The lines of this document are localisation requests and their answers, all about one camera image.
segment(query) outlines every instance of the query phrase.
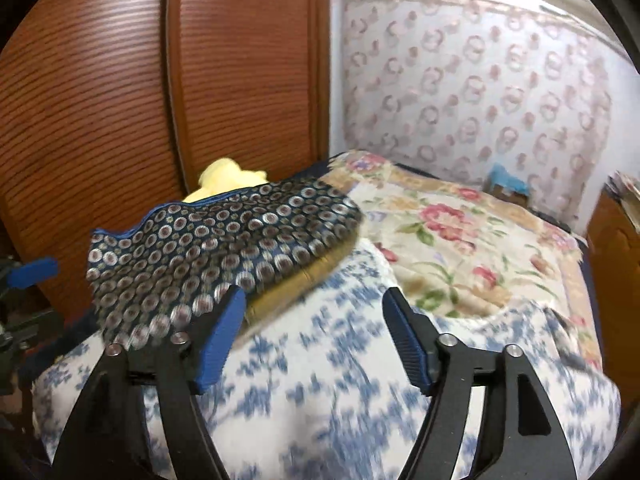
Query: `dark patterned cloth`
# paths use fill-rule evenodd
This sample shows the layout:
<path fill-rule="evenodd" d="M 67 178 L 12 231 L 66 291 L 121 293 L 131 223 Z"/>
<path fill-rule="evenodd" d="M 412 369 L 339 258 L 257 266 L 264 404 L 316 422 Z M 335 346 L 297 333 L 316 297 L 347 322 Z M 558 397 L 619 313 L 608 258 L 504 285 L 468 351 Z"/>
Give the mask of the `dark patterned cloth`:
<path fill-rule="evenodd" d="M 210 312 L 233 283 L 248 301 L 353 237 L 358 207 L 315 179 L 169 203 L 122 234 L 97 230 L 87 279 L 105 343 L 142 348 Z"/>

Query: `silver bolt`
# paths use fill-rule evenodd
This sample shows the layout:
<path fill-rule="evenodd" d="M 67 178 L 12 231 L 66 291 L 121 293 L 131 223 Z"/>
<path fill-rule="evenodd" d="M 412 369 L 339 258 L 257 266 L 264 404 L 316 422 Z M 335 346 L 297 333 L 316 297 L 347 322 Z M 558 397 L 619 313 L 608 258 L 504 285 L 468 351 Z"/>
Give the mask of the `silver bolt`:
<path fill-rule="evenodd" d="M 507 345 L 507 354 L 511 357 L 521 357 L 524 352 L 518 345 Z"/>
<path fill-rule="evenodd" d="M 171 336 L 171 342 L 174 345 L 184 345 L 189 341 L 189 335 L 186 332 L 176 332 Z"/>
<path fill-rule="evenodd" d="M 122 352 L 122 345 L 119 345 L 118 343 L 112 343 L 109 346 L 107 346 L 107 355 L 109 357 L 115 357 L 116 355 L 120 355 L 121 352 Z"/>
<path fill-rule="evenodd" d="M 458 338 L 453 334 L 440 334 L 438 341 L 444 346 L 455 346 L 458 344 Z"/>

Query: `brown sliding door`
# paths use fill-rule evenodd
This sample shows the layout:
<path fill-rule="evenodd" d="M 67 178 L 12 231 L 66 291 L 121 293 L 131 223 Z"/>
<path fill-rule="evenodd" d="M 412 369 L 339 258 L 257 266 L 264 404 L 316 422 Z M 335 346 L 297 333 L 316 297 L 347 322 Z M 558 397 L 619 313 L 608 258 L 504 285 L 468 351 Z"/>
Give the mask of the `brown sliding door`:
<path fill-rule="evenodd" d="M 315 0 L 39 0 L 0 55 L 0 216 L 71 318 L 92 229 L 179 200 L 220 156 L 315 161 Z"/>

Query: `blue and white floral sheet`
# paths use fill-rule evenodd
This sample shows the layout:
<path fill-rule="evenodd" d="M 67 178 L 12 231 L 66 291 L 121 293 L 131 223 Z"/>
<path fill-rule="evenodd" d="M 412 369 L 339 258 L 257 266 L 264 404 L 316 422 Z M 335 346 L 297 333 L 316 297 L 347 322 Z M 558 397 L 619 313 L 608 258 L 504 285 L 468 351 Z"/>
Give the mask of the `blue and white floral sheet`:
<path fill-rule="evenodd" d="M 231 478 L 393 480 L 428 406 L 408 383 L 382 317 L 384 291 L 397 282 L 366 239 L 318 288 L 231 352 L 220 382 L 199 399 Z M 588 367 L 575 333 L 549 309 L 513 300 L 484 319 L 435 319 L 467 345 L 520 345 L 558 414 L 579 479 L 614 443 L 616 387 Z M 34 386 L 34 418 L 49 457 L 86 378 L 102 353 L 93 335 Z M 156 473 L 174 478 L 155 389 L 145 391 Z M 468 472 L 482 412 L 474 388 L 455 479 Z"/>

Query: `beige floral blanket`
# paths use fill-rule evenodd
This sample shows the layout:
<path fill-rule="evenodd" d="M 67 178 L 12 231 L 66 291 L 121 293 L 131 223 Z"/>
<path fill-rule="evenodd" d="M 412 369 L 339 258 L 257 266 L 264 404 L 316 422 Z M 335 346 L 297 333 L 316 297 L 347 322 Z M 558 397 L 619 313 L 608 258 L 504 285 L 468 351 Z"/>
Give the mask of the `beige floral blanket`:
<path fill-rule="evenodd" d="M 408 300 L 438 316 L 489 316 L 516 296 L 573 323 L 602 367 L 575 239 L 486 193 L 419 176 L 372 153 L 344 153 L 322 179 L 366 213 L 363 236 L 392 264 Z"/>

